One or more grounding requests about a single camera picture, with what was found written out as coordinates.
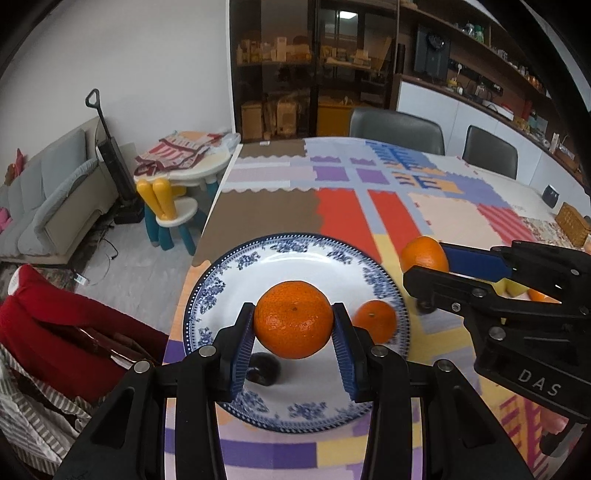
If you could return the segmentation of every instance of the ceiling light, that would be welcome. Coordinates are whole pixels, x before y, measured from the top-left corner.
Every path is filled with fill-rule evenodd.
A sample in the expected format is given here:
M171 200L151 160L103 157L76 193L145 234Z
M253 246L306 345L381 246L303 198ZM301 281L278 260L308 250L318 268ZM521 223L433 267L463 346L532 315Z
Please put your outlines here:
M357 14L355 12L345 12L345 11L339 11L339 18L343 18L344 20L351 20L351 18L353 17L357 17Z

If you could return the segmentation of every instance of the glass cabinet door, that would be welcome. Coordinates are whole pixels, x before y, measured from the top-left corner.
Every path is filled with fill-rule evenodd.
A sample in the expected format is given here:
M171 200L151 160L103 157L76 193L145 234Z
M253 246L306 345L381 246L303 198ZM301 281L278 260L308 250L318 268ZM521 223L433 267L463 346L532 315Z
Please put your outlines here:
M232 87L244 141L310 135L314 0L230 0Z
M397 10L320 0L318 136L347 136L353 108L389 108Z

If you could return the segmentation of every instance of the cardboard box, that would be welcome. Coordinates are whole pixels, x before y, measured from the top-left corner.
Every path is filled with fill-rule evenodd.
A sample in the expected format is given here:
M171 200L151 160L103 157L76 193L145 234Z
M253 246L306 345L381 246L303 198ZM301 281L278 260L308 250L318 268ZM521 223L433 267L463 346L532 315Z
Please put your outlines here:
M258 140L262 138L262 103L246 102L242 104L242 139Z

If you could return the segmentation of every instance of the blue and white plate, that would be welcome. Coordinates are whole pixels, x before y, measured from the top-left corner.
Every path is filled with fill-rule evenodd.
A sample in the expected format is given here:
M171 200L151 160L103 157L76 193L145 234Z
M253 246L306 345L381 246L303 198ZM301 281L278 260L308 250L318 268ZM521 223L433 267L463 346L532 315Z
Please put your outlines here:
M398 330L386 345L406 358L408 313L386 271L356 248L312 233L258 238L217 260L187 303L185 352L212 343L221 328L236 322L244 302L256 304L269 288L287 280L314 285L331 303L344 303L350 317L368 300L388 302L398 314ZM253 352L266 351L256 340ZM236 400L221 407L256 427L283 433L332 429L371 409L371 403L356 404L344 391L331 340L308 358L280 362L277 384L263 387L246 381Z

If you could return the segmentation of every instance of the colorful tablecloth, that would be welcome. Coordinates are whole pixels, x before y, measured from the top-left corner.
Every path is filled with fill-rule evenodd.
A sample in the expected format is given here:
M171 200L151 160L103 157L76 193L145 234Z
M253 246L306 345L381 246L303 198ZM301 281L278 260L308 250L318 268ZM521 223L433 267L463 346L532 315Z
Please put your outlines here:
M178 303L165 361L184 357L182 322L193 286L210 262L258 236L314 232L346 241L381 263L401 290L398 254L408 241L440 241L488 249L514 239L558 231L538 193L439 157L354 138L312 138L244 145L230 164ZM474 372L475 358L462 318L436 311L411 318L409 360L452 360L482 395L537 478L552 468L541 454L540 408ZM174 478L174 400L167 407L165 465ZM257 429L217 410L226 471L235 478L357 480L369 416L328 432L289 435ZM413 478L421 478L420 409L413 411Z

